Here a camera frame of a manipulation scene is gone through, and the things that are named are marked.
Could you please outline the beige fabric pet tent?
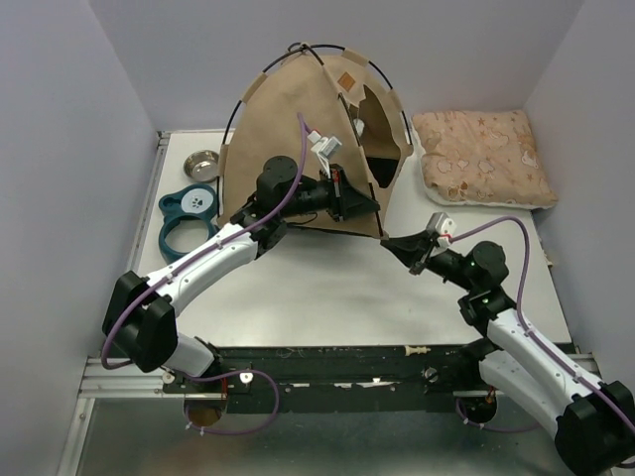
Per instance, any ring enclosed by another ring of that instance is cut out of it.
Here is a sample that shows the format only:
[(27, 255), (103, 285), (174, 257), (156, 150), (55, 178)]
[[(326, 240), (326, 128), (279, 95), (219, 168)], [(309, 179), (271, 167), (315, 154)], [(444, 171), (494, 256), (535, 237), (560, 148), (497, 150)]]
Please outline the beige fabric pet tent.
[[(306, 137), (304, 140), (302, 140), (302, 142), (301, 142), (301, 150), (302, 150), (303, 152), (306, 152), (306, 151), (310, 151), (310, 152), (312, 152), (312, 151), (311, 151), (311, 147), (312, 147), (312, 143), (309, 141), (308, 136), (307, 136), (307, 137)], [(301, 167), (302, 167), (302, 174), (303, 174), (303, 176), (305, 176), (305, 177), (307, 177), (307, 178), (308, 178), (308, 176), (306, 176), (306, 175), (305, 175), (305, 173), (304, 173), (304, 167), (305, 167), (304, 162), (301, 162), (301, 161), (295, 161), (295, 162), (301, 165)], [(244, 206), (244, 205), (245, 205), (245, 203), (247, 202), (248, 198), (249, 198), (249, 197), (250, 197), (250, 196), (251, 196), (254, 192), (255, 192), (255, 190), (254, 190), (251, 194), (249, 194), (249, 195), (247, 196), (246, 201), (245, 201), (245, 202), (244, 202), (244, 203), (243, 203), (243, 204), (242, 204), (242, 205), (238, 208), (238, 210), (239, 210), (242, 206)], [(221, 214), (221, 212), (222, 212), (222, 196), (221, 196), (220, 214)], [(220, 220), (220, 214), (219, 214), (219, 217), (218, 217), (218, 222), (219, 222), (219, 224), (221, 224), (221, 225), (224, 225), (224, 224), (226, 224), (227, 222), (229, 222), (229, 220), (230, 220), (231, 216), (233, 215), (233, 214), (231, 214), (231, 215), (230, 215), (230, 217), (229, 217), (228, 221), (226, 221), (226, 222), (222, 222), (222, 221)], [(323, 231), (329, 231), (329, 232), (335, 232), (335, 233), (344, 233), (344, 232), (338, 231), (338, 230), (336, 230), (336, 229), (332, 229), (331, 227), (332, 227), (332, 226), (341, 225), (341, 224), (343, 224), (343, 222), (345, 222), (345, 221), (336, 222), (336, 221), (334, 221), (333, 219), (331, 219), (331, 218), (330, 218), (330, 217), (329, 217), (329, 216), (328, 216), (325, 212), (318, 212), (318, 213), (312, 213), (312, 214), (307, 214), (307, 215), (300, 215), (300, 216), (296, 216), (296, 217), (289, 217), (289, 218), (287, 218), (287, 220), (289, 220), (291, 223), (293, 223), (293, 224), (295, 224), (295, 225), (297, 225), (297, 226), (299, 226), (299, 227), (308, 227), (308, 228), (313, 228), (313, 229), (317, 229), (317, 230), (323, 230)], [(384, 236), (383, 236), (383, 237), (381, 237), (381, 238), (376, 238), (376, 239), (382, 239), (382, 238), (384, 238), (384, 237), (385, 237), (385, 235), (386, 235), (384, 221), (383, 221)]]

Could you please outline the pink patterned pillow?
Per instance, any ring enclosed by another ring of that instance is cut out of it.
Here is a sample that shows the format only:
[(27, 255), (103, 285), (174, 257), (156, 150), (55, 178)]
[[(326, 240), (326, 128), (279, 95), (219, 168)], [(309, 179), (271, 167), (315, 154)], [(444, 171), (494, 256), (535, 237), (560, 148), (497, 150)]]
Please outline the pink patterned pillow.
[(529, 210), (557, 204), (523, 110), (426, 112), (412, 124), (433, 201)]

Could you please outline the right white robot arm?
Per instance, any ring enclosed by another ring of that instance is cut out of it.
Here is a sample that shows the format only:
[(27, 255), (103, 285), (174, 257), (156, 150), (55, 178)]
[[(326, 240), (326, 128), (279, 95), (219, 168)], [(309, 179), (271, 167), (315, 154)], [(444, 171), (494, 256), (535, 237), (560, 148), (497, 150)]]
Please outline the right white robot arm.
[(429, 271), (466, 290), (464, 321), (480, 334), (477, 354), (456, 364), (467, 388), (484, 383), (521, 407), (554, 441), (575, 475), (598, 475), (634, 458), (634, 397), (621, 382), (605, 383), (575, 363), (522, 316), (502, 284), (509, 274), (503, 248), (477, 243), (468, 254), (440, 250), (439, 234), (423, 231), (384, 239), (413, 275)]

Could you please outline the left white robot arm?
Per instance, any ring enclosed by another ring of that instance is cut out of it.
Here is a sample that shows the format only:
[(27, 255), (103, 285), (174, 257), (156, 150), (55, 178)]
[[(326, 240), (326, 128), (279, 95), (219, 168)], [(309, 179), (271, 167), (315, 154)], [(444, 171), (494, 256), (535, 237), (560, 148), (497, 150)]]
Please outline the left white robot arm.
[(348, 180), (339, 165), (319, 179), (303, 176), (293, 159), (269, 159), (255, 192), (210, 239), (174, 263), (145, 277), (129, 271), (115, 283), (102, 331), (101, 364), (112, 348), (127, 363), (149, 373), (167, 368), (186, 375), (198, 391), (212, 390), (220, 377), (211, 346), (177, 330), (177, 319), (202, 292), (273, 247), (287, 232), (289, 217), (325, 212), (336, 222), (375, 215), (379, 203)]

